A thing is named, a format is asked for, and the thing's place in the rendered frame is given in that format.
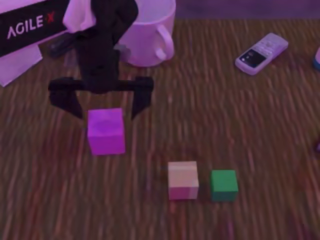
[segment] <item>agile x logo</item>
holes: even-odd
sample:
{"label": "agile x logo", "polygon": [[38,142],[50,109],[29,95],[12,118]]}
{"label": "agile x logo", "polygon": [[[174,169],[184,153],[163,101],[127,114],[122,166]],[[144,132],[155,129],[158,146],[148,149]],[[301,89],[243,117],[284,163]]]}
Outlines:
{"label": "agile x logo", "polygon": [[12,37],[16,37],[17,35],[22,35],[24,33],[28,33],[30,31],[34,31],[36,29],[42,28],[44,26],[44,21],[47,24],[51,24],[55,21],[55,11],[49,12],[44,15],[39,15],[35,17],[35,19],[29,18],[23,22],[18,22],[14,27],[10,26],[6,39],[9,40]]}

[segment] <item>red letter x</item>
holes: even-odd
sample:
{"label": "red letter x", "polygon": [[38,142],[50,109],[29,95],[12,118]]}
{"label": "red letter x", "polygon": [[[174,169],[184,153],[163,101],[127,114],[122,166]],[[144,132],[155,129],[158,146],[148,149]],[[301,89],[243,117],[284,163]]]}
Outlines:
{"label": "red letter x", "polygon": [[46,22],[48,24],[54,22],[54,15],[55,15],[55,11],[52,11],[52,12],[49,12],[49,13],[46,14]]}

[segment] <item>mug handle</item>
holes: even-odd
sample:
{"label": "mug handle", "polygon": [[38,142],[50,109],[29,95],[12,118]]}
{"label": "mug handle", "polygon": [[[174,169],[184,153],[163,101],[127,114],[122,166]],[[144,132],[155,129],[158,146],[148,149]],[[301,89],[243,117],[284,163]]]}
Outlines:
{"label": "mug handle", "polygon": [[174,41],[165,26],[159,25],[156,30],[164,41],[165,49],[159,47],[155,50],[155,55],[162,61],[169,60],[175,54]]}

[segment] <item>pink cube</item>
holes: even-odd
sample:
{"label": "pink cube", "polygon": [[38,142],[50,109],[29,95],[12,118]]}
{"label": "pink cube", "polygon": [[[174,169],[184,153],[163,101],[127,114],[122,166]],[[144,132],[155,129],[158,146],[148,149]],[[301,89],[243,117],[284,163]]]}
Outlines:
{"label": "pink cube", "polygon": [[199,190],[197,162],[169,162],[168,184],[170,200],[196,199]]}
{"label": "pink cube", "polygon": [[122,109],[89,110],[87,137],[93,155],[124,154],[126,147]]}

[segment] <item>brown wooden surface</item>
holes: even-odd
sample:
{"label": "brown wooden surface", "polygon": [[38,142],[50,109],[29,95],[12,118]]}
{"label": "brown wooden surface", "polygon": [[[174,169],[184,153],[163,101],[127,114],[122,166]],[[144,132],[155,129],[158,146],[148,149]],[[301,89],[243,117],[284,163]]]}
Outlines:
{"label": "brown wooden surface", "polygon": [[[319,29],[316,20],[177,21],[170,62],[121,67],[156,81],[152,108],[135,121],[130,93],[80,94],[86,110],[123,108],[121,156],[91,156],[85,123],[48,104],[49,80],[79,72],[43,51],[0,89],[0,239],[320,239]],[[234,59],[269,32],[288,50],[257,76],[239,72]],[[170,161],[198,162],[197,200],[168,201]],[[235,202],[210,201],[212,169],[236,170]]]}

